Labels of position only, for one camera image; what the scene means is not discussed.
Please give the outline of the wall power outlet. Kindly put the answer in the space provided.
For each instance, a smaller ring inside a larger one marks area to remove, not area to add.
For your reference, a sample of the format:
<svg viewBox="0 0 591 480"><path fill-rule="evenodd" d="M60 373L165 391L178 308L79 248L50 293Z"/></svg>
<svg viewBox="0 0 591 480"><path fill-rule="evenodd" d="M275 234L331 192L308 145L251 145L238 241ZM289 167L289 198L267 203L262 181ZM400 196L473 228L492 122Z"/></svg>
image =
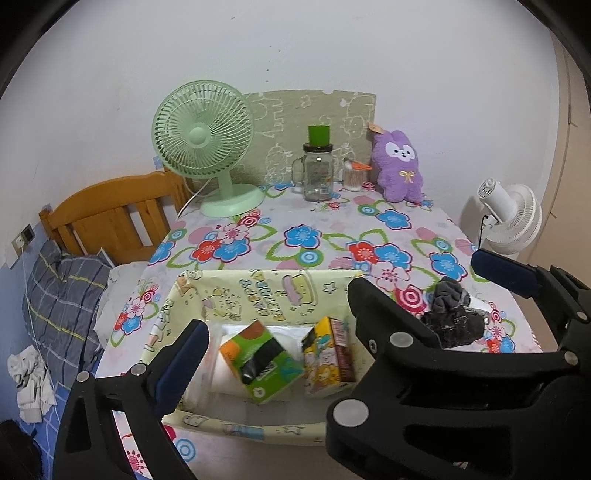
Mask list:
<svg viewBox="0 0 591 480"><path fill-rule="evenodd" d="M16 255L20 257L34 239L34 230L31 225L28 224L11 242Z"/></svg>

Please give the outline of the green patterned board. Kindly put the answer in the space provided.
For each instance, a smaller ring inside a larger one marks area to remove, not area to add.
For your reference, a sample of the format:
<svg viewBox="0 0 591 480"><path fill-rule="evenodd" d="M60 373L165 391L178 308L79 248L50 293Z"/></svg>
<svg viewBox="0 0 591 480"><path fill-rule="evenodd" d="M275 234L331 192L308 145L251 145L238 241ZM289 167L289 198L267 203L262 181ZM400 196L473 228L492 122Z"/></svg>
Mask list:
<svg viewBox="0 0 591 480"><path fill-rule="evenodd" d="M249 151L231 170L236 183L287 183L294 161L308 147L332 150L335 180L342 179L342 162L370 162L374 93L276 90L248 93L245 100L252 110L253 136Z"/></svg>

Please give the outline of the green desk fan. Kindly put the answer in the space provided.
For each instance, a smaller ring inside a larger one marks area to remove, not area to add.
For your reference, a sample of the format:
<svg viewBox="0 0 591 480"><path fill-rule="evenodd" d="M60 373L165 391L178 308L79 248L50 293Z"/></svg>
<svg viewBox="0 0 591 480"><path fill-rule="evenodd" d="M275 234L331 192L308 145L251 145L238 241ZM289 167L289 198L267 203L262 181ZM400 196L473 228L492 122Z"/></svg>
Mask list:
<svg viewBox="0 0 591 480"><path fill-rule="evenodd" d="M217 189L200 202L209 218L240 215L263 203L263 191L235 183L230 170L247 152L254 133L252 109L235 87L214 80L186 83L168 94L151 127L163 165L185 179L215 179Z"/></svg>

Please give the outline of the wooden bed headboard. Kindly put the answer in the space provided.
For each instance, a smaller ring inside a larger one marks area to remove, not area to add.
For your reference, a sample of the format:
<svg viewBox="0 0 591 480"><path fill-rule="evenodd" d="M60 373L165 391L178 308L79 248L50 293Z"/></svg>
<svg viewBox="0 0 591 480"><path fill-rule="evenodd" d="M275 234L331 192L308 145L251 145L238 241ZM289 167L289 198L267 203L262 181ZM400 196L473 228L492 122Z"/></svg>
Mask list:
<svg viewBox="0 0 591 480"><path fill-rule="evenodd" d="M43 208L39 218L48 238L70 254L104 251L115 264L147 261L170 230L166 199L179 210L188 189L180 176L155 171L86 187L53 210Z"/></svg>

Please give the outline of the white standing fan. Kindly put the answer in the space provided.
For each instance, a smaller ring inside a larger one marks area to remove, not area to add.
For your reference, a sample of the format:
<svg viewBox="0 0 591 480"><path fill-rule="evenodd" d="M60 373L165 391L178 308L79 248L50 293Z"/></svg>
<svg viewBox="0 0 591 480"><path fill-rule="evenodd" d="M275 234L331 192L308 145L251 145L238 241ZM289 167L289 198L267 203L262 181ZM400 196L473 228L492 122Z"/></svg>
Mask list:
<svg viewBox="0 0 591 480"><path fill-rule="evenodd" d="M541 202L527 185L503 186L494 178L480 185L477 196L488 211L485 247L516 258L533 243L541 229Z"/></svg>

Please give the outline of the grey plaid pillow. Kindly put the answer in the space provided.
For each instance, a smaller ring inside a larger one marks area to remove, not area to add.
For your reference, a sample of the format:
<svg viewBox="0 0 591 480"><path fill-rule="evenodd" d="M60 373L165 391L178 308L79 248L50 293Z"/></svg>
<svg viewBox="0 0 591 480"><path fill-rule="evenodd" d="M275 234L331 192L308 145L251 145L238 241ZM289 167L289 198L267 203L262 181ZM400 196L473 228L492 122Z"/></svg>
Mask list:
<svg viewBox="0 0 591 480"><path fill-rule="evenodd" d="M91 371L103 347L94 331L111 270L108 256L75 256L53 240L40 249L27 279L22 312L51 380L70 388Z"/></svg>

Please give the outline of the floral tablecloth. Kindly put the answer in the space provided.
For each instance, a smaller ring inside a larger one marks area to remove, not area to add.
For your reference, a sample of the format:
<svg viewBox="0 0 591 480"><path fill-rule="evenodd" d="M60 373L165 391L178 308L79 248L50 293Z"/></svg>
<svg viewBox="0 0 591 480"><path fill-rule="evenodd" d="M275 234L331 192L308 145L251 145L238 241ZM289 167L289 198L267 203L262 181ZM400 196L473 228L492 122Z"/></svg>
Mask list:
<svg viewBox="0 0 591 480"><path fill-rule="evenodd" d="M493 311L480 353L534 353L540 348L514 297L478 276L474 244L429 200L389 203L379 193L339 190L311 203L287 184L263 188L263 204L228 218L187 211L151 258L116 267L102 297L96 333L105 347L98 372L111 376L141 357L160 308L185 271L356 270L416 317L431 307L436 284L457 280ZM335 477L322 445L270 444L165 424L173 445L198 476L214 479Z"/></svg>

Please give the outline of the white face mask pack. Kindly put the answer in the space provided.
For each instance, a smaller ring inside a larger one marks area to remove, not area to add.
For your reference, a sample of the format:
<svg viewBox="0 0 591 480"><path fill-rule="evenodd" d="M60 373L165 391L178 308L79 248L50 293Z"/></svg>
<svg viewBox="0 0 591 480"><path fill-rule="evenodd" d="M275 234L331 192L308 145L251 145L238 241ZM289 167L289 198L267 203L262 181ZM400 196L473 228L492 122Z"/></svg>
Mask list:
<svg viewBox="0 0 591 480"><path fill-rule="evenodd" d="M262 405L290 399L290 388L304 375L304 360L294 332L249 325L216 325L211 344L189 382L181 405L190 411L224 394Z"/></svg>

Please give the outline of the yellow cartoon storage box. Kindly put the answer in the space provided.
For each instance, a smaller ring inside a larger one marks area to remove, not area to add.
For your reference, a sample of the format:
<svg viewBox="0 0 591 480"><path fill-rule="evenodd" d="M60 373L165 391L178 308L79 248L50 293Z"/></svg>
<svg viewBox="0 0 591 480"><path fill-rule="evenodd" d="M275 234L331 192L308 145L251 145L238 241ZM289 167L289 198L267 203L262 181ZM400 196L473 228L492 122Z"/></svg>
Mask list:
<svg viewBox="0 0 591 480"><path fill-rule="evenodd" d="M349 309L348 285L356 270L228 270L185 271L173 284L150 331L142 361L149 363L178 338L192 319L216 325L249 325L294 332L298 346L325 316L342 320L349 334L356 379L369 370L370 353L356 339L356 319ZM304 376L290 388L290 399L256 404L216 394L207 406L190 411L181 405L164 416L165 424L212 435L226 435L270 444L311 446L325 442L325 412L349 388L325 398L304 391Z"/></svg>

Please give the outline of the glass mason jar mug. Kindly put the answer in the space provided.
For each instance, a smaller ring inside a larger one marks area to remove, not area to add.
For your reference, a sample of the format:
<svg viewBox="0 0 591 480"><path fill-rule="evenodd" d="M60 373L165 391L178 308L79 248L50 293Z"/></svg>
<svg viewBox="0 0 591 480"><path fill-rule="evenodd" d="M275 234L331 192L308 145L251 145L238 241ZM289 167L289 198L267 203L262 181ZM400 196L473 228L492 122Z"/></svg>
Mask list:
<svg viewBox="0 0 591 480"><path fill-rule="evenodd" d="M334 189L334 158L332 144L304 144L304 154L291 163L291 181L300 189L304 199L324 202L332 198Z"/></svg>

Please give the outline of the crumpled white cloth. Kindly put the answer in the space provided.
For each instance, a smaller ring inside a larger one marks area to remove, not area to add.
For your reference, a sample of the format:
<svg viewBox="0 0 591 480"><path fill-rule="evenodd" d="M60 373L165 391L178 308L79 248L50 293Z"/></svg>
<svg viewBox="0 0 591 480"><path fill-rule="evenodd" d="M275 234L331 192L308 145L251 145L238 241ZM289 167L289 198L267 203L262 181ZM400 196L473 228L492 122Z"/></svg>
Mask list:
<svg viewBox="0 0 591 480"><path fill-rule="evenodd" d="M56 406L51 377L37 349L30 345L7 360L10 377L16 384L19 417L27 424L41 423Z"/></svg>

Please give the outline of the purple plush bunny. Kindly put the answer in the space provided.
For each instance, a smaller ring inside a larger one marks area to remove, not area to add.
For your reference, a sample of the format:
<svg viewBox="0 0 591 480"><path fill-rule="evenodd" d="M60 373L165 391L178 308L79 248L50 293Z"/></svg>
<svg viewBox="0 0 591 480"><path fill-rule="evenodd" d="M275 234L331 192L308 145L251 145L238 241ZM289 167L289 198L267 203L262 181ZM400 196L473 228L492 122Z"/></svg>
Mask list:
<svg viewBox="0 0 591 480"><path fill-rule="evenodd" d="M375 132L372 160L378 170L377 184L388 202L422 202L424 180L419 156L404 132Z"/></svg>

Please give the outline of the black plastic bag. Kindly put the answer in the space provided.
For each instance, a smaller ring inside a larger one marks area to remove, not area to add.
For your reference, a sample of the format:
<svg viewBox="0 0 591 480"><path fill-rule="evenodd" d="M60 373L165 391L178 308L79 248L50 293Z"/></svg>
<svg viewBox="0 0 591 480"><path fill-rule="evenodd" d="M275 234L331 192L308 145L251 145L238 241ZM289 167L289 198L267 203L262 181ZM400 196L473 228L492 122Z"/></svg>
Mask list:
<svg viewBox="0 0 591 480"><path fill-rule="evenodd" d="M462 306L446 312L427 312L421 322L437 335L444 349L470 345L485 331L485 317Z"/></svg>

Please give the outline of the green cup on jar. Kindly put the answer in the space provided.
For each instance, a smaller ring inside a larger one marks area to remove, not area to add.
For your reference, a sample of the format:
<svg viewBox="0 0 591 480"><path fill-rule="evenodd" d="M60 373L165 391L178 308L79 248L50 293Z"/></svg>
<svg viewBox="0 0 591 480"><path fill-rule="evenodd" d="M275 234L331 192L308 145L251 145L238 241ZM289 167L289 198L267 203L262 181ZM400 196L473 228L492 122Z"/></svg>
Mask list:
<svg viewBox="0 0 591 480"><path fill-rule="evenodd" d="M331 144L331 127L329 125L308 126L308 145L327 147L329 144Z"/></svg>

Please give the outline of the yellow brown snack box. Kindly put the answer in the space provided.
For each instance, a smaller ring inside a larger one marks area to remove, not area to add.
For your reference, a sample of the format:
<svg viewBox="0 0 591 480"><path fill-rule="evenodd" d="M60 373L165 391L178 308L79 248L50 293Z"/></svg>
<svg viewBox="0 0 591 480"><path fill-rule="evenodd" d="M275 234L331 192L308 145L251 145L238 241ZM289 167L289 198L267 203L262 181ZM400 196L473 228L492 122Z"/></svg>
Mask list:
<svg viewBox="0 0 591 480"><path fill-rule="evenodd" d="M349 334L342 320L325 316L301 342L304 354L304 391L325 398L353 386L356 373Z"/></svg>

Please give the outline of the green tissue pack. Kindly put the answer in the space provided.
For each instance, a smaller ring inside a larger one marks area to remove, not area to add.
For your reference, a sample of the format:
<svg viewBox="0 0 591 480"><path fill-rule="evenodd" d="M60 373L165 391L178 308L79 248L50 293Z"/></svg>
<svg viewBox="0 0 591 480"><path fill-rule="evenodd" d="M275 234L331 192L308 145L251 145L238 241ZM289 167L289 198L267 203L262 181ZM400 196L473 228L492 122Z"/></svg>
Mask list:
<svg viewBox="0 0 591 480"><path fill-rule="evenodd" d="M259 320L221 343L219 354L256 404L286 391L304 375L304 364L287 351Z"/></svg>

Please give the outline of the grey drawstring pouch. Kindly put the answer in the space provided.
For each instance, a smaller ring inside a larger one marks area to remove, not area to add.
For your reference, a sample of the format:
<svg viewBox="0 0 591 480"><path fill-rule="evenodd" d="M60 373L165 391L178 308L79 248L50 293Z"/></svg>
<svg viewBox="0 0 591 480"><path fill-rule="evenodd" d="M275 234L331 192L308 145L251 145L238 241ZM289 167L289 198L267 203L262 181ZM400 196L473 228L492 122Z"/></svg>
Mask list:
<svg viewBox="0 0 591 480"><path fill-rule="evenodd" d="M437 314L450 313L470 305L470 294L455 279L443 277L435 286L431 310Z"/></svg>

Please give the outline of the toothpick jar orange lid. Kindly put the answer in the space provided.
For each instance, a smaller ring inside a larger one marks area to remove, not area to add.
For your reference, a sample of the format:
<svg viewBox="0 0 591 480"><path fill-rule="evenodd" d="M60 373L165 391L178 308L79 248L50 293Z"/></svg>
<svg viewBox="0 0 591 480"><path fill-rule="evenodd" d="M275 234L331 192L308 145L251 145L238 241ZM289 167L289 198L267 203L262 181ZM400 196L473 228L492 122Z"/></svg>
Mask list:
<svg viewBox="0 0 591 480"><path fill-rule="evenodd" d="M369 180L372 169L369 164L346 158L342 162L342 186L348 191L360 191Z"/></svg>

